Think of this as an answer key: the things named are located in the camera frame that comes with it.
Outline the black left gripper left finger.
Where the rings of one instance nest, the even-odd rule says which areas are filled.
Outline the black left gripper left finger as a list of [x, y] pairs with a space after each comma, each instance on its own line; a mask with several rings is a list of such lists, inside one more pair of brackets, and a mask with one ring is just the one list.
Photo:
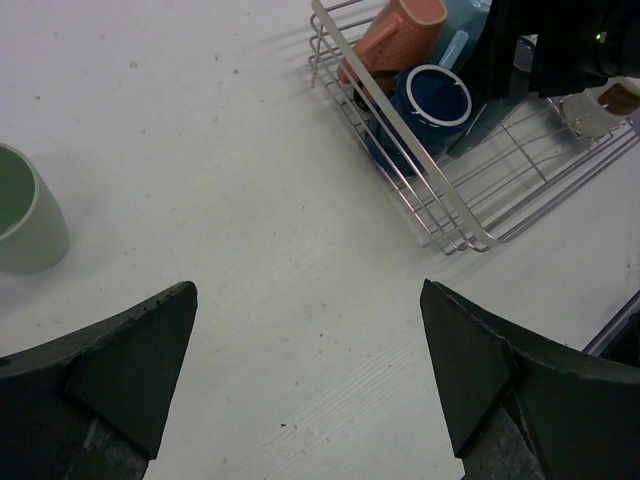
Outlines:
[[196, 286], [183, 281], [2, 357], [2, 478], [143, 478], [159, 453], [196, 311]]

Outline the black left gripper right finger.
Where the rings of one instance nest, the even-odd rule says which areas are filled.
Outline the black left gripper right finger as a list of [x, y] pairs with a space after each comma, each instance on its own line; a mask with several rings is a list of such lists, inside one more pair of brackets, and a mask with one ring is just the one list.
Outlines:
[[635, 479], [639, 366], [539, 335], [426, 281], [426, 342], [468, 479]]

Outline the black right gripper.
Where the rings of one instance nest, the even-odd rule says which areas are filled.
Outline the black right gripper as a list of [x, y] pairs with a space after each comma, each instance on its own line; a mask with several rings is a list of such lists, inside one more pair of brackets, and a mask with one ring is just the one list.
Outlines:
[[507, 96], [517, 39], [534, 35], [529, 90], [564, 96], [620, 75], [618, 1], [493, 0], [469, 59], [473, 88], [486, 99]]

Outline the teal grey mug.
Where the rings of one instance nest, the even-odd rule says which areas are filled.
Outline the teal grey mug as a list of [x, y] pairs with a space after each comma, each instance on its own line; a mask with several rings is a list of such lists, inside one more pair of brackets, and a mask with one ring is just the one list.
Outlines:
[[459, 158], [473, 150], [517, 110], [528, 95], [528, 75], [516, 73], [511, 76], [509, 94], [506, 98], [486, 100], [477, 95], [470, 127], [448, 148], [447, 154]]

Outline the dark blue mug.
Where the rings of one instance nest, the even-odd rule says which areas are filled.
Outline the dark blue mug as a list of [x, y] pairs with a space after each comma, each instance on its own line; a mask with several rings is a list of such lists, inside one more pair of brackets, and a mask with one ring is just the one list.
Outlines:
[[[433, 158], [445, 152], [471, 122], [472, 98], [451, 70], [420, 64], [396, 77], [389, 101]], [[377, 109], [368, 121], [365, 144], [375, 162], [389, 174], [414, 177], [424, 167]]]

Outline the sage green cup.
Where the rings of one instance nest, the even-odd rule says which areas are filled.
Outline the sage green cup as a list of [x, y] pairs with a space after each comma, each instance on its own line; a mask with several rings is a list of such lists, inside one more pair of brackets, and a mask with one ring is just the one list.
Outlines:
[[69, 247], [65, 218], [32, 162], [1, 146], [1, 271], [28, 275], [56, 265]]

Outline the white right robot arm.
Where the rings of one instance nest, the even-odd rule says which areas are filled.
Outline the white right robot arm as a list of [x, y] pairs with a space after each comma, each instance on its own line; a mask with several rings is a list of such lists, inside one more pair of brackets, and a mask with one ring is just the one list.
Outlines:
[[493, 100], [507, 96], [517, 40], [537, 37], [529, 90], [541, 98], [639, 76], [639, 3], [635, 0], [494, 1], [465, 83]]

